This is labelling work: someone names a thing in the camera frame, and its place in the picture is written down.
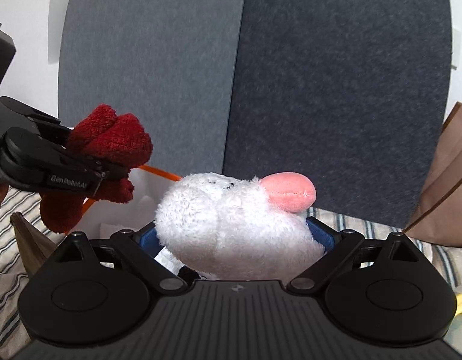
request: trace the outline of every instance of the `brown paper bag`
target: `brown paper bag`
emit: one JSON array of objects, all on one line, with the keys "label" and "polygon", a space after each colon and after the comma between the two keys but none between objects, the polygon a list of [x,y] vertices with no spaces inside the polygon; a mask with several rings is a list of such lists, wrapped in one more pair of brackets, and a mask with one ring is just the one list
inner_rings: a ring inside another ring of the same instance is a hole
[{"label": "brown paper bag", "polygon": [[21,260],[28,277],[32,277],[56,250],[57,245],[31,225],[20,212],[11,215]]},{"label": "brown paper bag", "polygon": [[443,126],[418,206],[404,232],[422,241],[462,247],[462,104]]}]

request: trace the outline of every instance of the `black plastic base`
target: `black plastic base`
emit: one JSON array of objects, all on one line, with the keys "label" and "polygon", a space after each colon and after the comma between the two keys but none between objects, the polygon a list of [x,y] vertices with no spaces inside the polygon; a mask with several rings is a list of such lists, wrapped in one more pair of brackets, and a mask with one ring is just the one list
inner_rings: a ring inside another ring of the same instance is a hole
[{"label": "black plastic base", "polygon": [[344,230],[287,288],[178,277],[134,238],[76,232],[60,244],[21,293],[35,341],[14,360],[462,359],[442,340],[454,293],[401,233]]}]

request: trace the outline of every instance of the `blue gripper pad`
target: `blue gripper pad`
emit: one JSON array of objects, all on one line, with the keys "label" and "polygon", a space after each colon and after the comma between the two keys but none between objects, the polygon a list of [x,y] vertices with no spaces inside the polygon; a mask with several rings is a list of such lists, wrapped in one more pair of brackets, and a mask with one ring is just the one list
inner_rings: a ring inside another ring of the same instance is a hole
[{"label": "blue gripper pad", "polygon": [[325,225],[323,222],[318,221],[313,216],[306,218],[306,224],[313,238],[324,246],[325,253],[333,250],[336,244],[341,241],[340,233]]},{"label": "blue gripper pad", "polygon": [[133,239],[152,258],[155,258],[164,247],[157,238],[154,222],[138,230],[134,234]]}]

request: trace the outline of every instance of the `ridged surface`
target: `ridged surface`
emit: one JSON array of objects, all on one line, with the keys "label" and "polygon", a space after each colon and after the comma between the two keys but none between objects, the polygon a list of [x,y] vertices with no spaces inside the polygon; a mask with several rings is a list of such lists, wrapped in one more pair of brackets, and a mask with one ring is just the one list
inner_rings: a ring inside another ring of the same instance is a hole
[{"label": "ridged surface", "polygon": [[160,300],[148,320],[118,342],[63,349],[34,342],[15,360],[454,360],[444,342],[380,348],[348,337],[316,300],[278,282],[198,281],[181,297]]}]

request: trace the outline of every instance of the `red plush toy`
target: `red plush toy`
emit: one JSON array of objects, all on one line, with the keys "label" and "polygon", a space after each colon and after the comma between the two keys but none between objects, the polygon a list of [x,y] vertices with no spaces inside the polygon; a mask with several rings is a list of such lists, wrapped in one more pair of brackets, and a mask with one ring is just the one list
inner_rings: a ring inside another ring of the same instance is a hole
[{"label": "red plush toy", "polygon": [[[117,116],[108,105],[101,104],[70,133],[66,148],[79,155],[90,155],[119,164],[128,170],[149,161],[153,151],[151,138],[132,114]],[[134,186],[129,179],[103,180],[94,200],[127,203]],[[41,194],[41,218],[47,228],[66,233],[83,216],[87,196],[68,192]]]}]

